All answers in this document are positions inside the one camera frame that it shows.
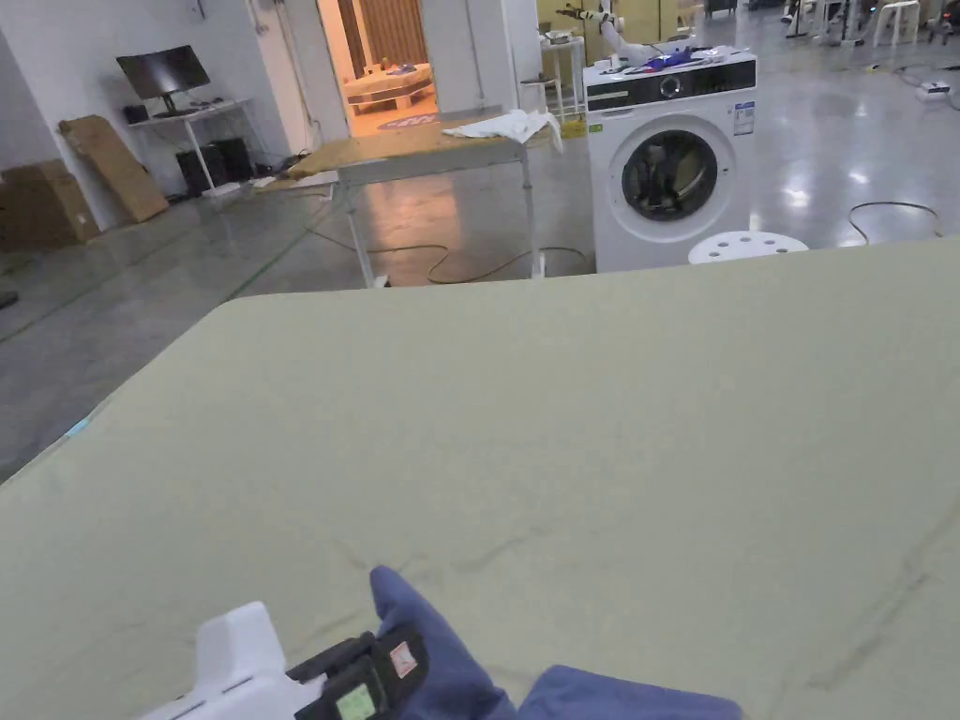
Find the washing machine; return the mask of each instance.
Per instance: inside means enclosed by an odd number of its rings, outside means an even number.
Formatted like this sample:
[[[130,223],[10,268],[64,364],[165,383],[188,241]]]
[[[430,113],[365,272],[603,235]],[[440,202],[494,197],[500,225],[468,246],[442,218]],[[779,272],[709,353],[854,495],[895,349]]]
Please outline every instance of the washing machine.
[[[687,262],[750,227],[756,57],[650,72],[584,71],[597,271]]]

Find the speaker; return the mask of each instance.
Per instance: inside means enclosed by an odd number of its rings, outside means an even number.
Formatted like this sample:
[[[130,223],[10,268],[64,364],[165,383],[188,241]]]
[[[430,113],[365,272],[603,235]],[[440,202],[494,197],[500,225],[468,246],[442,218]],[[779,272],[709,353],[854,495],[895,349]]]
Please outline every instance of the speaker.
[[[214,140],[210,145],[220,151],[230,182],[246,182],[253,177],[250,153],[247,152],[247,144],[242,137]]]
[[[204,154],[206,169],[210,171],[213,184],[219,187],[230,182],[224,157],[220,151],[212,145],[204,145],[201,152]],[[186,180],[187,195],[191,198],[199,198],[205,191],[211,189],[196,153],[177,153],[177,164],[183,173],[183,179]]]
[[[123,108],[123,114],[129,125],[145,123],[150,119],[150,113],[147,112],[147,106],[145,105],[127,105]]]

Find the green label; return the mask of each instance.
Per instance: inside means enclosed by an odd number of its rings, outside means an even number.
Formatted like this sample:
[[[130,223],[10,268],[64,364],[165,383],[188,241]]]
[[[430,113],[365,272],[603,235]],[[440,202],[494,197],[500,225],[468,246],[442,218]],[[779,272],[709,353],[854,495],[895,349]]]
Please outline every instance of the green label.
[[[373,698],[367,686],[361,684],[337,701],[337,709],[344,720],[367,720],[376,715]]]

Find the bed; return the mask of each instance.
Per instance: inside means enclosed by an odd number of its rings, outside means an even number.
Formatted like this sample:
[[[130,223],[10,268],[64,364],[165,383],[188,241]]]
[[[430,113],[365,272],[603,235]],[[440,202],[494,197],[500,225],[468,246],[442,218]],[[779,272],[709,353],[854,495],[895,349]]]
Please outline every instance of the bed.
[[[375,103],[396,102],[397,108],[409,108],[416,96],[433,87],[433,70],[429,63],[413,66],[412,72],[391,75],[392,71],[381,70],[358,80],[344,83],[344,93],[353,111]]]

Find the desk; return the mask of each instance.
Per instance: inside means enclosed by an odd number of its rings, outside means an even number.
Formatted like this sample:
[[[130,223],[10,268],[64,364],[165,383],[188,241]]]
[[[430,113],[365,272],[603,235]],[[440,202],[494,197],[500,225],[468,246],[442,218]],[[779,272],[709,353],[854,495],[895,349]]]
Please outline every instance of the desk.
[[[305,660],[376,627],[386,563],[517,702],[565,662],[755,720],[953,717],[958,265],[231,302],[0,486],[0,707],[135,717],[256,599]]]
[[[244,119],[247,121],[247,127],[252,128],[253,124],[250,121],[250,116],[247,114],[247,105],[249,103],[249,99],[228,100],[223,103],[217,103],[216,105],[208,108],[199,109],[196,112],[190,113],[189,115],[177,115],[175,117],[152,117],[149,120],[144,120],[142,123],[130,125],[130,127],[133,130],[146,130],[148,128],[157,128],[165,125],[183,125],[183,127],[186,129],[187,136],[190,138],[190,143],[193,145],[193,150],[197,154],[197,158],[200,160],[200,165],[202,168],[204,168],[206,181],[210,185],[210,189],[204,192],[204,195],[207,197],[217,197],[233,192],[239,187],[239,185],[237,185],[235,182],[229,182],[226,185],[220,185],[219,187],[215,185],[213,178],[210,176],[210,170],[206,166],[204,153],[200,149],[200,143],[197,141],[197,135],[193,131],[193,124],[202,120],[208,120],[216,115],[222,115],[225,112],[240,111],[244,114]]]
[[[557,105],[560,109],[561,122],[566,121],[564,108],[564,86],[561,83],[560,54],[570,52],[570,70],[573,74],[573,114],[580,112],[580,103],[583,101],[583,112],[587,112],[587,94],[584,91],[584,65],[587,63],[586,44],[580,36],[574,36],[569,42],[553,44],[540,41],[540,50],[545,55],[553,56],[554,87],[557,90]]]
[[[357,210],[353,203],[353,193],[357,188],[378,182],[440,175],[512,162],[518,162],[523,169],[523,197],[527,208],[525,231],[533,257],[532,277],[544,277],[546,259],[537,240],[533,183],[526,146],[505,137],[463,138],[443,132],[480,119],[482,118],[461,117],[418,128],[338,140],[323,145],[316,153],[288,171],[288,175],[294,180],[302,180],[323,172],[337,172],[347,207],[353,247],[356,249],[368,288],[382,288],[388,278],[373,275],[367,244],[356,222]]]

